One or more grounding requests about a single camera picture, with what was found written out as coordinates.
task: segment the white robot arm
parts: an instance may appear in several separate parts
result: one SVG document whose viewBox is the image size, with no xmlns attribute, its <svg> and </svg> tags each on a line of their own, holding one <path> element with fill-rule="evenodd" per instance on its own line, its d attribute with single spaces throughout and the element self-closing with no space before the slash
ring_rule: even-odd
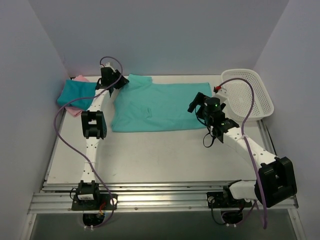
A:
<svg viewBox="0 0 320 240">
<path fill-rule="evenodd" d="M 249 136 L 246 140 L 250 146 L 248 149 L 242 130 L 239 125 L 225 117 L 223 112 L 226 106 L 223 102 L 228 98 L 225 89 L 215 90 L 213 97 L 206 96 L 199 92 L 193 102 L 190 103 L 188 112 L 192 113 L 197 105 L 200 105 L 196 116 L 204 120 L 204 124 L 213 138 L 227 144 L 234 149 L 250 166 L 253 166 L 250 152 L 258 169 L 266 207 L 270 208 L 275 204 L 295 195 L 297 193 L 296 179 L 292 162 L 287 158 L 279 158 L 266 151 L 263 147 L 253 141 Z M 239 180 L 224 187 L 224 197 L 228 200 L 259 200 L 262 202 L 257 181 Z"/>
<path fill-rule="evenodd" d="M 97 151 L 100 142 L 107 136 L 107 125 L 103 113 L 106 102 L 115 89 L 120 89 L 129 81 L 121 76 L 110 63 L 101 65 L 101 78 L 95 88 L 95 97 L 87 111 L 81 113 L 82 132 L 86 138 L 86 157 L 80 183 L 75 191 L 72 202 L 72 210 L 99 210 L 103 202 L 106 207 L 108 195 L 100 194 L 99 184 L 93 169 L 96 168 Z"/>
</svg>

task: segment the gray wall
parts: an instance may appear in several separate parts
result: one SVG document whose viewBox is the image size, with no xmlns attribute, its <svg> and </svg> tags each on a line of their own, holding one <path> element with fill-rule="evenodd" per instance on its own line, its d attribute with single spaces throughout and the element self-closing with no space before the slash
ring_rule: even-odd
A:
<svg viewBox="0 0 320 240">
<path fill-rule="evenodd" d="M 67 72 L 26 0 L 0 1 L 0 239 L 18 239 L 54 144 Z"/>
<path fill-rule="evenodd" d="M 275 107 L 266 123 L 277 154 L 294 163 L 309 240 L 320 236 L 319 12 L 320 1 L 290 0 L 254 68 Z"/>
<path fill-rule="evenodd" d="M 220 74 L 253 68 L 288 0 L 29 0 L 71 76 Z"/>
</svg>

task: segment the folded cloth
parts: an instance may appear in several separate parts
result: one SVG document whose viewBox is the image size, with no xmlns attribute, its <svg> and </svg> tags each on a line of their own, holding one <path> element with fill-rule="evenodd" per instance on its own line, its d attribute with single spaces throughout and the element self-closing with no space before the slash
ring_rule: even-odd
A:
<svg viewBox="0 0 320 240">
<path fill-rule="evenodd" d="M 60 106 L 63 106 L 74 99 L 83 97 L 94 97 L 96 93 L 96 85 L 97 84 L 95 82 L 66 80 L 62 93 L 57 99 L 57 103 Z M 72 102 L 68 105 L 68 107 L 76 107 L 78 109 L 86 111 L 90 107 L 92 101 L 93 98 L 81 99 Z"/>
<path fill-rule="evenodd" d="M 73 81 L 78 81 L 78 82 L 87 82 L 89 83 L 89 80 L 86 79 L 84 76 L 79 75 L 76 76 Z M 74 106 L 66 106 L 65 110 L 70 113 L 72 116 L 77 117 L 82 113 L 82 110 L 80 108 L 74 107 Z"/>
<path fill-rule="evenodd" d="M 189 104 L 198 92 L 211 96 L 209 83 L 155 84 L 148 76 L 130 74 L 114 101 L 113 132 L 159 132 L 201 129 Z"/>
</svg>

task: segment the white basket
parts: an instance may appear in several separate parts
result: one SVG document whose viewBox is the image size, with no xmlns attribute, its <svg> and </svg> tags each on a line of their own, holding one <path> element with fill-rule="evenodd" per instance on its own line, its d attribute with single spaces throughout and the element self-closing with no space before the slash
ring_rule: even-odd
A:
<svg viewBox="0 0 320 240">
<path fill-rule="evenodd" d="M 254 105 L 248 121 L 258 121 L 270 116 L 275 108 L 260 76 L 250 69 L 231 69 L 221 74 L 222 82 L 232 78 L 243 78 L 253 87 Z M 234 80 L 222 86 L 228 92 L 227 109 L 230 117 L 242 122 L 248 114 L 252 101 L 251 90 L 244 81 Z"/>
</svg>

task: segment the purple cable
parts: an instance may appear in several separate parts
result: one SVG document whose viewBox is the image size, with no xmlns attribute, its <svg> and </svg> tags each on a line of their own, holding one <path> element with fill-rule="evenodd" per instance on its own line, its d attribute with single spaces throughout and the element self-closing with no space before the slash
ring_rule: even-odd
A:
<svg viewBox="0 0 320 240">
<path fill-rule="evenodd" d="M 243 122 L 242 122 L 242 125 L 241 125 L 241 134 L 243 136 L 243 139 L 245 141 L 245 144 L 246 144 L 246 147 L 248 149 L 248 152 L 249 152 L 249 155 L 250 155 L 250 159 L 251 159 L 251 162 L 252 162 L 252 165 L 253 165 L 253 169 L 254 169 L 254 172 L 255 172 L 255 176 L 256 176 L 256 181 L 258 183 L 258 186 L 259 186 L 259 191 L 260 191 L 260 194 L 261 194 L 261 199 L 262 199 L 262 205 L 263 205 L 263 215 L 264 215 L 264 221 L 263 221 L 263 229 L 267 229 L 267 226 L 268 226 L 268 213 L 267 213 L 267 203 L 266 203 L 266 197 L 265 197 L 265 193 L 264 193 L 264 189 L 262 187 L 262 183 L 261 183 L 261 179 L 259 177 L 259 172 L 258 172 L 258 168 L 257 168 L 257 165 L 256 165 L 256 162 L 255 162 L 255 158 L 252 154 L 252 151 L 251 151 L 251 147 L 249 145 L 249 142 L 248 142 L 248 139 L 246 138 L 245 135 L 245 123 L 247 121 L 247 119 L 249 118 L 251 112 L 252 112 L 252 109 L 254 108 L 254 104 L 255 104 L 255 92 L 254 92 L 254 88 L 252 87 L 252 85 L 244 78 L 241 78 L 241 77 L 234 77 L 234 78 L 230 78 L 226 81 L 224 81 L 223 83 L 221 83 L 219 85 L 219 87 L 221 87 L 222 85 L 228 83 L 228 82 L 231 82 L 233 80 L 241 80 L 241 81 L 244 81 L 246 84 L 248 84 L 248 86 L 250 87 L 251 89 L 251 94 L 252 94 L 252 101 L 251 101 L 251 106 L 250 106 L 250 109 L 249 109 L 249 112 L 248 114 L 245 116 Z"/>
<path fill-rule="evenodd" d="M 101 61 L 105 58 L 109 58 L 109 59 L 113 59 L 115 60 L 119 65 L 120 65 L 120 68 L 121 68 L 121 72 L 120 72 L 120 76 L 119 78 L 112 84 L 110 84 L 109 86 L 107 86 L 103 91 L 101 91 L 99 94 L 95 95 L 95 96 L 85 96 L 85 97 L 79 97 L 79 98 L 76 98 L 66 104 L 64 104 L 59 110 L 58 112 L 56 113 L 55 117 L 54 117 L 54 120 L 53 120 L 53 127 L 54 127 L 54 130 L 55 130 L 55 133 L 56 135 L 61 139 L 62 142 L 64 142 L 65 145 L 67 145 L 69 148 L 71 148 L 72 150 L 74 150 L 75 152 L 77 152 L 78 154 L 80 154 L 82 157 L 84 157 L 85 160 L 87 160 L 87 162 L 89 163 L 94 175 L 98 178 L 98 180 L 101 182 L 101 184 L 104 186 L 104 188 L 107 190 L 108 194 L 110 195 L 110 198 L 111 198 L 111 201 L 112 201 L 112 212 L 111 214 L 109 215 L 109 217 L 104 220 L 101 224 L 99 225 L 96 225 L 94 226 L 94 228 L 97 228 L 97 227 L 101 227 L 102 225 L 104 225 L 105 223 L 107 223 L 111 217 L 113 216 L 114 214 L 114 206 L 115 206 L 115 202 L 114 202 L 114 198 L 113 198 L 113 195 L 111 193 L 111 191 L 109 190 L 109 188 L 107 187 L 107 185 L 104 183 L 104 181 L 101 179 L 101 177 L 99 176 L 99 174 L 96 172 L 94 166 L 92 165 L 92 162 L 90 161 L 90 159 L 84 155 L 82 152 L 80 152 L 78 149 L 76 149 L 75 147 L 73 147 L 71 144 L 69 144 L 66 140 L 63 139 L 63 137 L 60 135 L 59 133 L 59 130 L 57 129 L 57 118 L 58 118 L 58 115 L 59 113 L 65 108 L 67 107 L 69 104 L 73 103 L 73 102 L 76 102 L 78 100 L 83 100 L 83 99 L 95 99 L 97 97 L 99 97 L 101 94 L 103 94 L 105 91 L 107 91 L 109 88 L 111 88 L 113 85 L 115 85 L 119 80 L 120 78 L 122 77 L 122 73 L 123 73 L 123 67 L 122 67 L 122 64 L 114 57 L 112 56 L 104 56 L 103 58 L 101 58 L 100 60 L 100 65 L 101 64 Z"/>
<path fill-rule="evenodd" d="M 258 209 L 258 212 L 260 212 L 260 208 L 259 208 L 258 204 L 256 205 L 256 209 Z M 262 216 L 260 214 L 259 214 L 259 216 L 260 216 L 261 223 L 264 224 L 264 219 L 262 218 Z"/>
</svg>

